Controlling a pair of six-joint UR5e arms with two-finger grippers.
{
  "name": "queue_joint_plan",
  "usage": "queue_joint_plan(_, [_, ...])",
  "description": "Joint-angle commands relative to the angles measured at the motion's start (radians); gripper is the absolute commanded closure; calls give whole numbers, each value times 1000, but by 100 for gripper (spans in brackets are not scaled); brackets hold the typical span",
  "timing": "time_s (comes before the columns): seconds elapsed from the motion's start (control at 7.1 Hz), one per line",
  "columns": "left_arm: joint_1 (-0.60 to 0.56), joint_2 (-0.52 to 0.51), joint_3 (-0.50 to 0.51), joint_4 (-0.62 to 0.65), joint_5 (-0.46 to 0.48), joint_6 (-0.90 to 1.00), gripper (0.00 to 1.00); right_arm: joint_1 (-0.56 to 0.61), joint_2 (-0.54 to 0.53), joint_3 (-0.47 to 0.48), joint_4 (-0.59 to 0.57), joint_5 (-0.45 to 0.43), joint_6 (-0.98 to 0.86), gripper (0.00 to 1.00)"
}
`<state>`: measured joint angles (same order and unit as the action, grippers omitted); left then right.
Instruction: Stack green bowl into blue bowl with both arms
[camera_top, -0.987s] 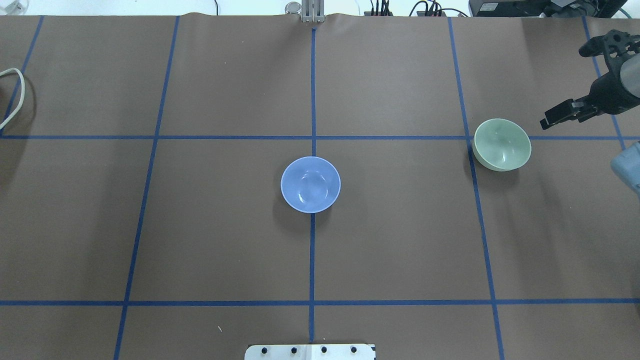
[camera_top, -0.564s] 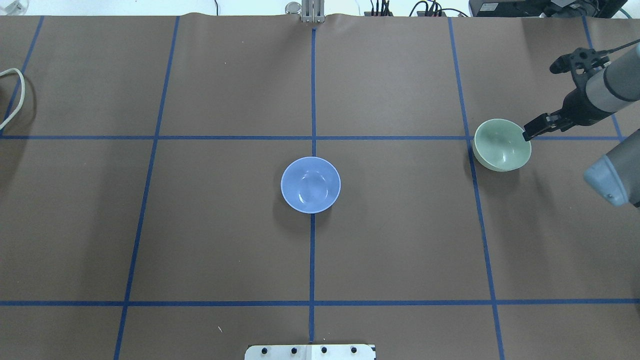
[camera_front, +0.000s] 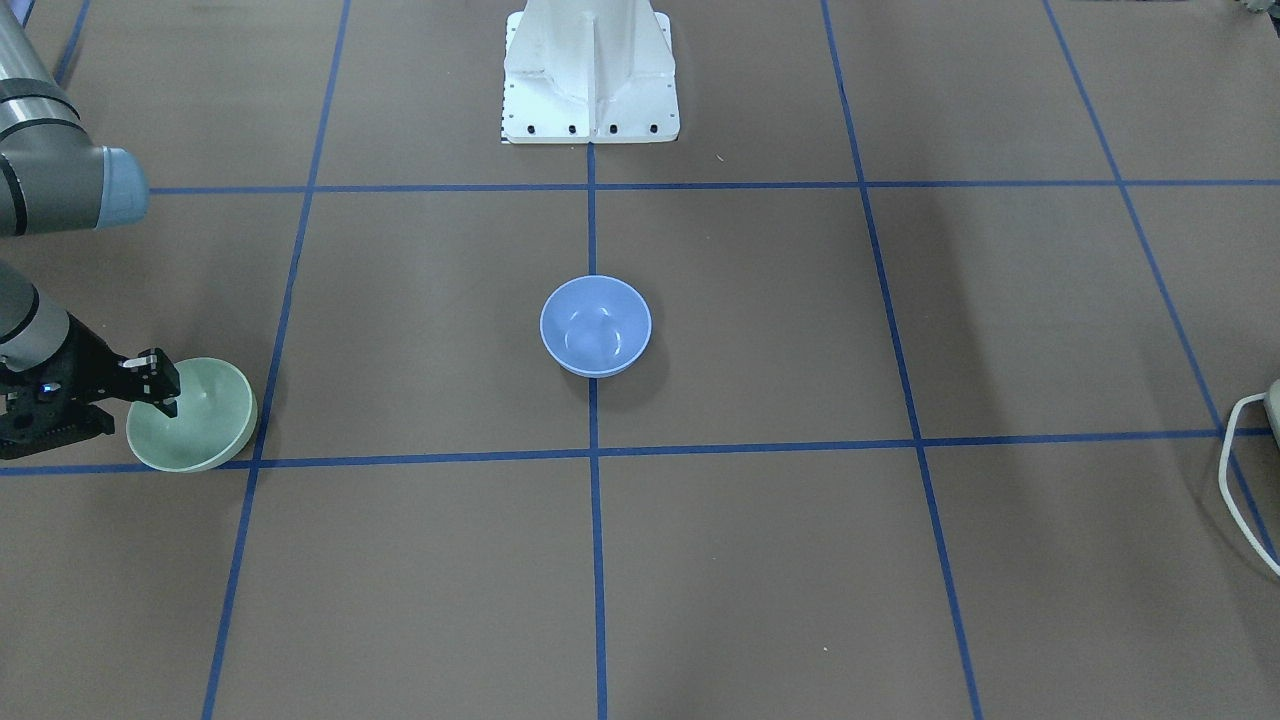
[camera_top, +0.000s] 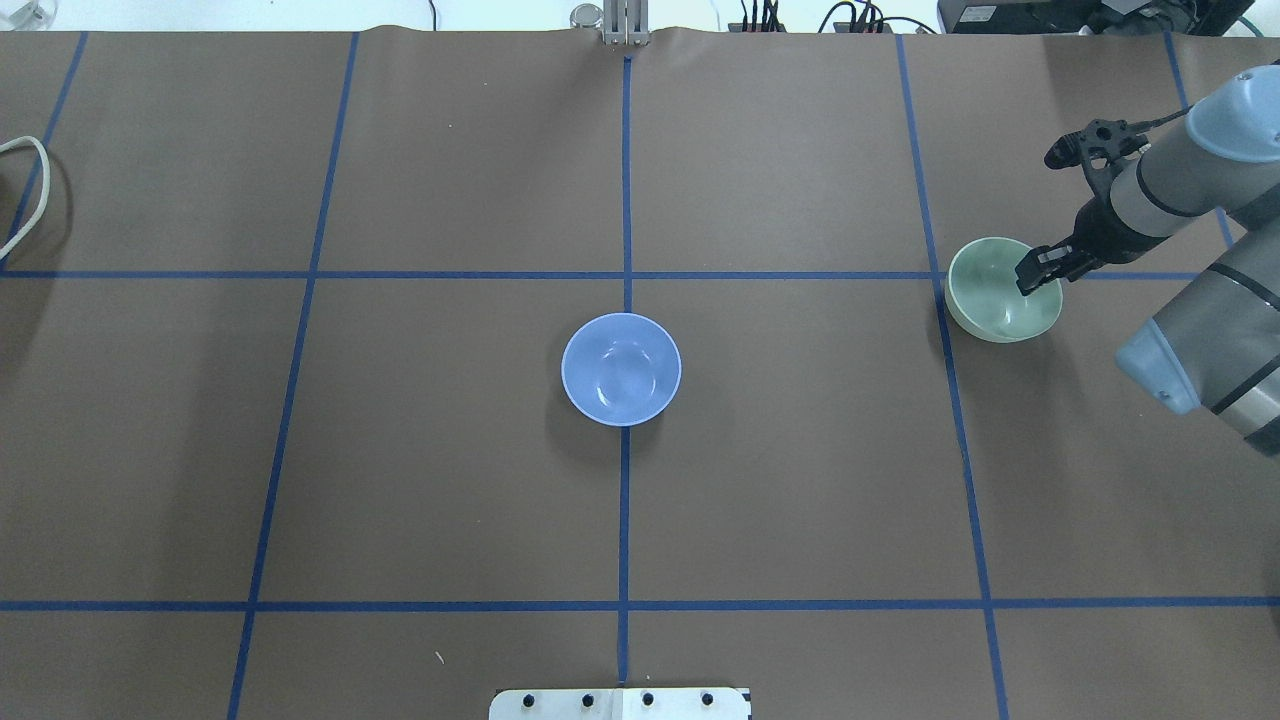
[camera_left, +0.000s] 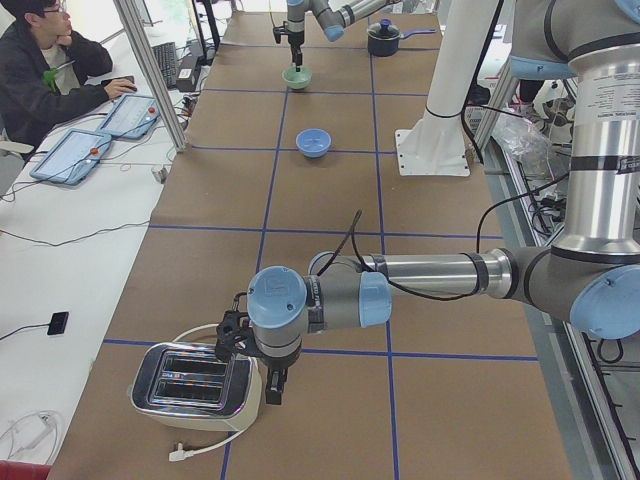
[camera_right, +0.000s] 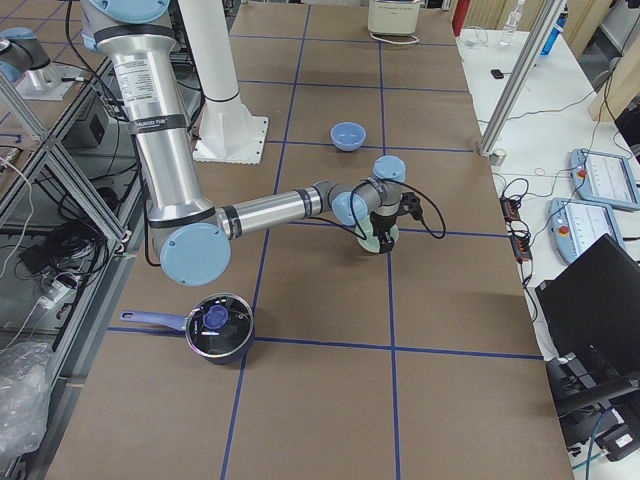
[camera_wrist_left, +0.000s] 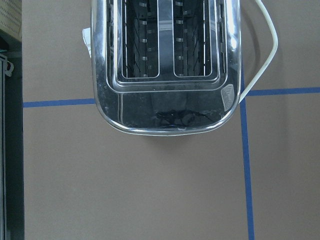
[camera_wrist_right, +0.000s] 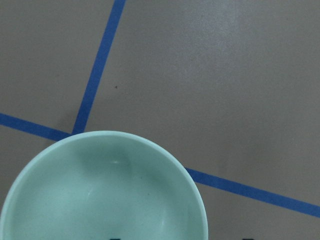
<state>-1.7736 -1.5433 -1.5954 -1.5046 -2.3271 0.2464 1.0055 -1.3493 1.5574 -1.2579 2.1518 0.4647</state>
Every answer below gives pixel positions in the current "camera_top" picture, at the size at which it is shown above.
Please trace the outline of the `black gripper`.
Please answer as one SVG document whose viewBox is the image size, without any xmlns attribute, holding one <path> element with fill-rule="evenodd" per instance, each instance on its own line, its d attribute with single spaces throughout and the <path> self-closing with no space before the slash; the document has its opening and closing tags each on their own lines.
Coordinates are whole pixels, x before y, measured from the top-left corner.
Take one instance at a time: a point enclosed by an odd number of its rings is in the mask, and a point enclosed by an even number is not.
<svg viewBox="0 0 1280 720">
<path fill-rule="evenodd" d="M 1134 263 L 1165 240 L 1134 231 L 1110 201 L 1092 199 L 1076 214 L 1062 243 L 1032 249 L 1015 265 L 1016 287 L 1023 297 L 1029 297 L 1053 281 L 1074 282 L 1107 265 Z"/>
</svg>

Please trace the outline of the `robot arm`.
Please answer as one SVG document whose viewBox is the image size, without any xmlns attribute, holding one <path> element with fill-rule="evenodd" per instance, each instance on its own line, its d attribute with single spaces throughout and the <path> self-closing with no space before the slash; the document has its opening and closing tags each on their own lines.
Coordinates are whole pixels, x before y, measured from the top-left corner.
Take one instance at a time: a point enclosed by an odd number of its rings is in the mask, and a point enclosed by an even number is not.
<svg viewBox="0 0 1280 720">
<path fill-rule="evenodd" d="M 1215 231 L 1204 265 L 1116 351 L 1117 366 L 1176 415 L 1197 409 L 1277 459 L 1276 61 L 1153 120 L 1096 119 L 1044 155 L 1082 169 L 1091 196 L 1069 234 L 1014 269 L 1029 296 L 1126 266 L 1190 228 Z"/>
</svg>

